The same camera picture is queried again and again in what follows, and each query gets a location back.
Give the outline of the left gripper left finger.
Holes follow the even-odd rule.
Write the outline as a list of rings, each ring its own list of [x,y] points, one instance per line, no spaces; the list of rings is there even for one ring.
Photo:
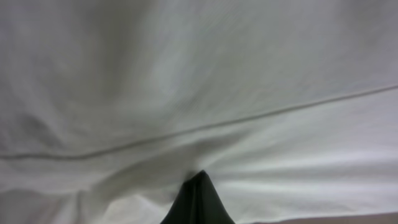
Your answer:
[[[192,224],[196,214],[196,187],[194,178],[187,179],[178,191],[170,210],[161,224]]]

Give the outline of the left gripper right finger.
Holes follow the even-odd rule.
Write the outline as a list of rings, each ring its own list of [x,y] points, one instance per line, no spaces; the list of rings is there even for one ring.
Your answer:
[[[195,223],[234,224],[205,171],[197,175],[195,184]]]

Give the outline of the white t-shirt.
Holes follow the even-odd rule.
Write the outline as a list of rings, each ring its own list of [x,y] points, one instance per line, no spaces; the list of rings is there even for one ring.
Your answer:
[[[1,222],[397,221],[396,1],[2,1]]]

